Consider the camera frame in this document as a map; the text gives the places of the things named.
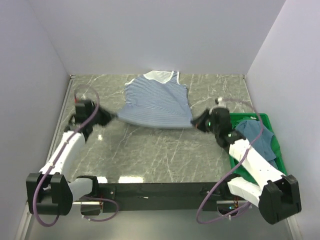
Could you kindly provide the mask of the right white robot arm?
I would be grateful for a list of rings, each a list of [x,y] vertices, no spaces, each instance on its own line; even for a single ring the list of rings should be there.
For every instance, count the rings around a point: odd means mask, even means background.
[[[203,207],[221,184],[219,193],[222,198],[243,198],[247,201],[243,208],[255,205],[264,220],[271,225],[301,212],[298,180],[269,164],[253,147],[254,142],[232,127],[231,114],[227,108],[206,109],[191,123],[202,132],[213,133],[218,145],[238,161],[201,202],[196,212],[199,224],[203,223],[200,220]]]

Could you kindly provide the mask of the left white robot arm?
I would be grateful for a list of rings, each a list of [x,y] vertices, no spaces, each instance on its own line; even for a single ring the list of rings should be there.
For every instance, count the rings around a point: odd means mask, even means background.
[[[116,117],[91,100],[76,100],[75,112],[64,128],[61,141],[38,173],[26,179],[29,212],[33,215],[66,216],[74,202],[100,195],[98,178],[82,175],[68,182],[65,175],[78,152],[85,146],[95,125],[105,127]]]

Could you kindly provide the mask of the blue white striped tank top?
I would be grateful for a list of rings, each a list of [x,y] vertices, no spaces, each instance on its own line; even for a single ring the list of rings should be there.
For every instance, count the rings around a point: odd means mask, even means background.
[[[179,77],[178,71],[152,70],[127,82],[118,119],[149,128],[191,128],[188,88],[180,84]]]

